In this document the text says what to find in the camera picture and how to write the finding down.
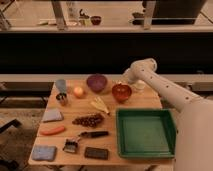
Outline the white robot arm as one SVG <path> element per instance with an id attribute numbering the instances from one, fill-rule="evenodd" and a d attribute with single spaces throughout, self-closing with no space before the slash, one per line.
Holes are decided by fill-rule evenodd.
<path id="1" fill-rule="evenodd" d="M 153 58 L 134 61 L 124 72 L 129 84 L 144 81 L 179 112 L 174 171 L 213 171 L 213 100 L 156 73 Z"/>

